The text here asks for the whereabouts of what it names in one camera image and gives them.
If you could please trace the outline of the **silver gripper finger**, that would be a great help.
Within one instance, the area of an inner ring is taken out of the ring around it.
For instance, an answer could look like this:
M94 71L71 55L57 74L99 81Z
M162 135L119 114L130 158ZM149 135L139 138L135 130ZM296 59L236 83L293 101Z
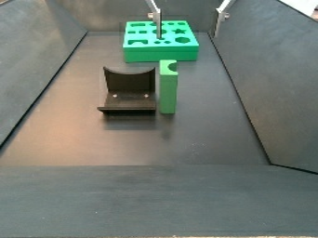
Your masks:
M146 3L150 7L149 18L153 19L153 22L157 26L157 38L162 38L162 10L156 4L154 0L146 0Z
M221 6L217 8L217 24L214 29L214 37L218 37L221 24L230 18L230 13L228 10L230 9L232 5L234 5L236 0L224 0Z

